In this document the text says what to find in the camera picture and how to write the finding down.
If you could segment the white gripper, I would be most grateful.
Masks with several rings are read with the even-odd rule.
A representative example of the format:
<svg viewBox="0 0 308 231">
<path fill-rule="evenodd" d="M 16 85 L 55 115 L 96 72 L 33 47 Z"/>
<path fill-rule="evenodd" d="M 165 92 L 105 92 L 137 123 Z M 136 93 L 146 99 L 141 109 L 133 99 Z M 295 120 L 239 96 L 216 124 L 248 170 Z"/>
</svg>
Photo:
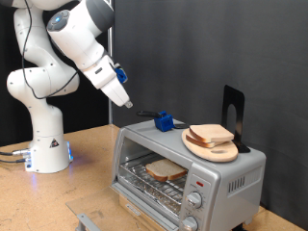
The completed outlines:
<svg viewBox="0 0 308 231">
<path fill-rule="evenodd" d="M 119 82 L 112 59 L 105 55 L 96 65 L 84 71 L 84 75 L 98 89 L 102 90 L 118 107 L 130 109 L 132 101 Z"/>
</svg>

